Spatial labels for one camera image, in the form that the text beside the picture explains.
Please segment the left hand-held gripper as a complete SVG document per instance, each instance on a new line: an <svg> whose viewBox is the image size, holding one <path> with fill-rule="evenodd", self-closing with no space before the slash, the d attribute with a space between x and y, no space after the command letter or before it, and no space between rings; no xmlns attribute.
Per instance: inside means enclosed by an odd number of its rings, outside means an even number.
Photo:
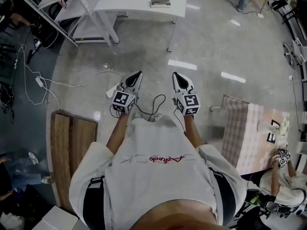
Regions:
<svg viewBox="0 0 307 230"><path fill-rule="evenodd" d="M113 93L111 105L115 111L128 114L138 101L142 71L125 75Z"/></svg>

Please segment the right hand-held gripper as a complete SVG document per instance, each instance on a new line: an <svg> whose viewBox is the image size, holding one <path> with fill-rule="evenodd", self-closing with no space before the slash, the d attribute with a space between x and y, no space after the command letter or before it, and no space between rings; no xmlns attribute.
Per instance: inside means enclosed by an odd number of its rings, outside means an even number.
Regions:
<svg viewBox="0 0 307 230"><path fill-rule="evenodd" d="M175 106L179 109L183 116L195 115L200 109L200 101L194 90L191 79L187 76L174 72L172 74L173 88L175 92Z"/></svg>

